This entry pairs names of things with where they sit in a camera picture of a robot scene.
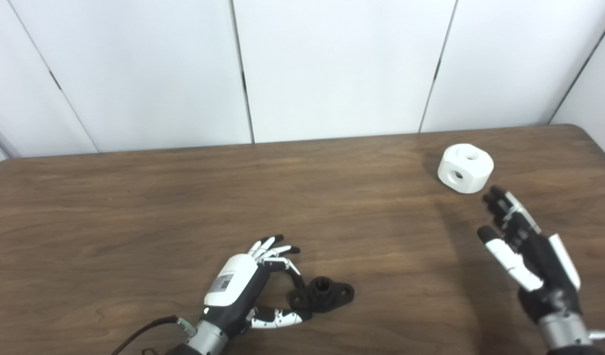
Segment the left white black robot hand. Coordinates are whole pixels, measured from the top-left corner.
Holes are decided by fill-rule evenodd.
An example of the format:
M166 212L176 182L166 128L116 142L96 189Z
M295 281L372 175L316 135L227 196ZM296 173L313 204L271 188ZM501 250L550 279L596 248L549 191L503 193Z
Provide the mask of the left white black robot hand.
M305 287L300 271L286 257L300 253L300 248L278 246L283 240L283 235L265 237L247 252L230 257L206 293L199 321L215 326L223 336L233 339L251 328L274 329L312 319L311 312L257 303L273 273L287 273L296 289Z

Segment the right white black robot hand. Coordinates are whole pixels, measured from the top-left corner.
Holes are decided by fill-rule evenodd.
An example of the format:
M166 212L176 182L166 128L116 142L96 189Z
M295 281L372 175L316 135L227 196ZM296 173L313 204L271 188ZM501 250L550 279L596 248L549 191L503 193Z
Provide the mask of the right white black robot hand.
M517 298L526 315L535 323L552 313L582 315L580 278L556 236L543 234L507 189L492 185L482 200L493 224L478 228L478 238L518 283Z

